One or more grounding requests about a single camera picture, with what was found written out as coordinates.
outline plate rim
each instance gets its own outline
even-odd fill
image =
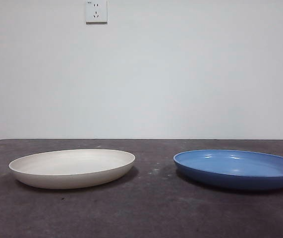
[[[254,152],[254,151],[245,151],[245,150],[218,150],[218,149],[212,149],[212,150],[189,150],[189,151],[183,151],[180,152],[176,155],[174,155],[173,160],[176,164],[181,165],[185,168],[191,169],[191,170],[197,170],[197,171],[201,171],[201,172],[206,172],[206,173],[212,173],[212,174],[217,174],[217,175],[228,175],[228,176],[236,176],[236,177],[245,177],[245,178],[281,178],[283,177],[283,175],[280,176],[266,176],[266,175],[236,175],[236,174],[230,174],[230,173],[218,173],[218,172],[213,172],[213,171],[208,171],[208,170],[200,170],[200,169],[196,169],[196,168],[192,168],[189,166],[185,166],[183,164],[181,164],[180,162],[178,162],[176,160],[176,157],[180,154],[184,154],[184,153],[188,153],[188,152],[196,152],[196,151],[235,151],[235,152],[246,152],[246,153],[253,153],[253,154],[262,154],[262,155],[270,155],[270,156],[274,156],[274,157],[279,157],[283,159],[283,156],[280,155],[273,155],[273,154],[267,154],[267,153],[261,153],[261,152]]]
[[[119,166],[119,167],[116,167],[116,168],[112,168],[112,169],[109,169],[109,170],[101,170],[101,171],[96,171],[96,172],[87,172],[87,173],[78,173],[78,174],[63,174],[63,175],[41,175],[41,174],[31,174],[31,173],[25,173],[25,172],[21,172],[21,171],[18,171],[18,170],[15,170],[11,167],[12,163],[15,162],[15,161],[18,161],[18,160],[21,160],[21,159],[24,159],[26,157],[31,157],[31,156],[34,156],[34,155],[41,155],[41,154],[47,154],[47,153],[54,153],[54,152],[64,152],[64,151],[79,151],[79,150],[98,150],[98,151],[102,151],[102,150],[106,150],[106,151],[118,151],[118,152],[122,152],[122,153],[127,153],[127,154],[130,154],[132,155],[132,161],[130,161],[129,163],[127,164],[124,164],[122,166]],[[11,161],[8,165],[9,169],[12,170],[13,172],[17,172],[17,173],[20,173],[20,174],[24,174],[24,175],[33,175],[33,176],[79,176],[79,175],[88,175],[88,174],[96,174],[96,173],[102,173],[102,172],[106,172],[106,171],[111,171],[111,170],[116,170],[116,169],[119,169],[119,168],[122,168],[122,167],[125,167],[125,166],[128,166],[132,163],[134,163],[136,159],[136,156],[130,152],[127,152],[127,151],[122,151],[122,150],[112,150],[112,149],[70,149],[70,150],[54,150],[54,151],[47,151],[47,152],[41,152],[41,153],[36,153],[36,154],[31,154],[31,155],[26,155],[26,156],[23,156],[23,157],[19,157],[13,161]]]

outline bowl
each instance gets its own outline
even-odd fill
[[[95,186],[125,175],[135,156],[104,149],[61,150],[28,155],[9,164],[17,180],[39,188]]]

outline blue plate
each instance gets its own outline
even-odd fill
[[[193,150],[174,156],[186,176],[211,185],[245,190],[283,187],[283,157],[237,150]]]

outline dark table surface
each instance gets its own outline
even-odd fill
[[[10,161],[66,149],[116,149],[136,156],[122,178],[49,190],[10,174]],[[173,156],[233,149],[283,156],[283,140],[0,140],[0,238],[283,238],[283,189],[225,190],[188,180]]]

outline electrical outlet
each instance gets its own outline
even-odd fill
[[[86,1],[86,24],[107,23],[107,0]]]

